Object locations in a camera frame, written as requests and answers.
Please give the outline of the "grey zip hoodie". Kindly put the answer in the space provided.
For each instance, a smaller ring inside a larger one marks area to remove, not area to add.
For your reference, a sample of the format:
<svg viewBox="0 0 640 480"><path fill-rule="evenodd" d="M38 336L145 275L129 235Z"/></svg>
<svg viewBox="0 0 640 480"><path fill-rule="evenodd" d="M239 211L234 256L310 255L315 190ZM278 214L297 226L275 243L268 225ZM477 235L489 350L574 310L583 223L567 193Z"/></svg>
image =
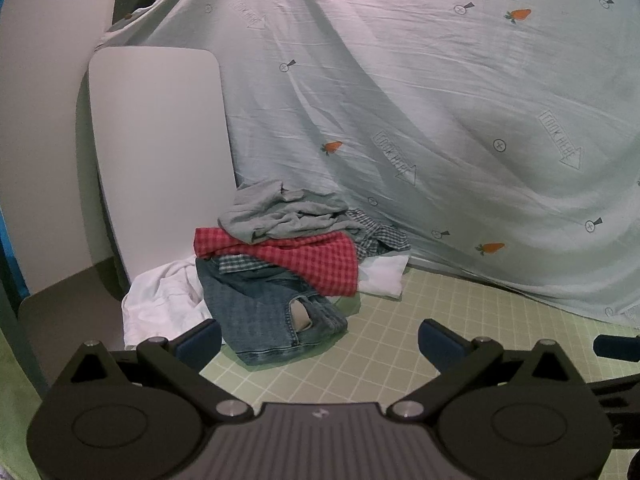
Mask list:
<svg viewBox="0 0 640 480"><path fill-rule="evenodd" d="M218 224L250 245L335 231L358 235L363 225L349 218L347 211L348 205L335 193L291 190L282 181L271 180L240 186Z"/></svg>

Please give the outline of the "white garment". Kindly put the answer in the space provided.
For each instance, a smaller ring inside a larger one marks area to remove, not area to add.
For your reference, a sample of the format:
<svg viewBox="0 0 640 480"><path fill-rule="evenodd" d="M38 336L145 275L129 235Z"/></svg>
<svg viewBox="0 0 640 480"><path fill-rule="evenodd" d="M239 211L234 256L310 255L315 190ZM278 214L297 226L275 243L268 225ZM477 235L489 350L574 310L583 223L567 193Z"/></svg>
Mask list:
<svg viewBox="0 0 640 480"><path fill-rule="evenodd" d="M156 336L174 339L211 317L195 257L165 263L138 275L122 300L124 347Z"/></svg>

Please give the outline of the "blue denim jeans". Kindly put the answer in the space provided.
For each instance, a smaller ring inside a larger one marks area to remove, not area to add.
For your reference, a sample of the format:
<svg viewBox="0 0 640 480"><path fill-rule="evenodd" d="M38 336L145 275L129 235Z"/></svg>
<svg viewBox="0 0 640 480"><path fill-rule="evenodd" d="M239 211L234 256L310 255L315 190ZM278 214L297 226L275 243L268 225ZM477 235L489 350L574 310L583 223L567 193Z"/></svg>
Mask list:
<svg viewBox="0 0 640 480"><path fill-rule="evenodd" d="M206 307L247 366L299 359L346 333L346 316L289 270L224 273L218 258L198 258L195 266Z"/></svg>

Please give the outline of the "white folded cloth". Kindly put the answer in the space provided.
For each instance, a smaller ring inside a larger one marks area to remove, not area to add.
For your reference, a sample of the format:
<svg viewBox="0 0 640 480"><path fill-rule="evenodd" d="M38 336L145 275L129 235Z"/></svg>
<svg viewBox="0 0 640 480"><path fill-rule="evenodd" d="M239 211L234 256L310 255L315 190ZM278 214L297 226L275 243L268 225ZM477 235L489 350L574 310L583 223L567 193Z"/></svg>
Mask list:
<svg viewBox="0 0 640 480"><path fill-rule="evenodd" d="M409 258L408 252L388 252L364 258L358 266L358 292L399 299L402 294L401 279Z"/></svg>

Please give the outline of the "green plaid shirt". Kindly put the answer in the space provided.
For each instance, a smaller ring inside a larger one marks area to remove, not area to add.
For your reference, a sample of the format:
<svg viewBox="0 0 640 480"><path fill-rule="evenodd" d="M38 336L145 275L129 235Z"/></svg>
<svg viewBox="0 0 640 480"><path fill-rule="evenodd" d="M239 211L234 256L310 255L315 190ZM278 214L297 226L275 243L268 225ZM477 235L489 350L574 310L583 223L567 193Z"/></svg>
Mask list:
<svg viewBox="0 0 640 480"><path fill-rule="evenodd" d="M359 261L388 252L410 252L411 245L404 232L379 222L358 208L346 211L350 222L347 233L355 244Z"/></svg>

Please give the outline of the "green cloth at edge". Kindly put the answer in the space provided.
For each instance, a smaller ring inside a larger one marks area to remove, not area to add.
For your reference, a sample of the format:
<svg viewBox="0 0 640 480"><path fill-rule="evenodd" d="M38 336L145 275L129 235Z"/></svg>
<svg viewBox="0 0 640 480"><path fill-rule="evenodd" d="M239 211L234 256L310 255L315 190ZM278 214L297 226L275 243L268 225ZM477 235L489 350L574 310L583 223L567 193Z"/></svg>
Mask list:
<svg viewBox="0 0 640 480"><path fill-rule="evenodd" d="M1 335L0 440L1 478L38 480L40 475L29 456L26 434L40 396L27 378L6 340Z"/></svg>

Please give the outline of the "red checked garment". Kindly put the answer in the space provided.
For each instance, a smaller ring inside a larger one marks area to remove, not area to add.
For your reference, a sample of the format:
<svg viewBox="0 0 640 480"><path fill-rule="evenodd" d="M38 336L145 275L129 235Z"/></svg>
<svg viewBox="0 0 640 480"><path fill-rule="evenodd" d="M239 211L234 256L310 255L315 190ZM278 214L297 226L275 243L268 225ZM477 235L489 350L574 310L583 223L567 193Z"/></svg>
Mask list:
<svg viewBox="0 0 640 480"><path fill-rule="evenodd" d="M356 246L342 232L250 245L221 228L198 228L193 249L194 254L203 259L241 255L280 266L298 275L323 296L350 297L358 288Z"/></svg>

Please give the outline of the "white rounded board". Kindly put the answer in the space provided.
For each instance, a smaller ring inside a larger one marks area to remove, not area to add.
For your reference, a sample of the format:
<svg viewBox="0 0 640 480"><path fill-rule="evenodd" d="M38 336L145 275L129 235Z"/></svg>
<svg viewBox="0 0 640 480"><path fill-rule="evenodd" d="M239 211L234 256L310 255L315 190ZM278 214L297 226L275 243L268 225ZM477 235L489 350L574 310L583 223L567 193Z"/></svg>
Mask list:
<svg viewBox="0 0 640 480"><path fill-rule="evenodd" d="M102 194L126 277L192 255L236 189L220 69L206 50L107 47L88 68Z"/></svg>

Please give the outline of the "light green carrot print sheet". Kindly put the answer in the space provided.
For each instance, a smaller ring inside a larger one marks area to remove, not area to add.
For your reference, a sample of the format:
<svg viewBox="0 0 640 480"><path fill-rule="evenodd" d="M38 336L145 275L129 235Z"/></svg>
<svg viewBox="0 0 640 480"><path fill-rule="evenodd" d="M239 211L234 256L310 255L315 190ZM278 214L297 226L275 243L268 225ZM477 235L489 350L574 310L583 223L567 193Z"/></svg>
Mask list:
<svg viewBox="0 0 640 480"><path fill-rule="evenodd" d="M639 323L639 0L155 0L104 46L216 56L242 183L330 190L419 259Z"/></svg>

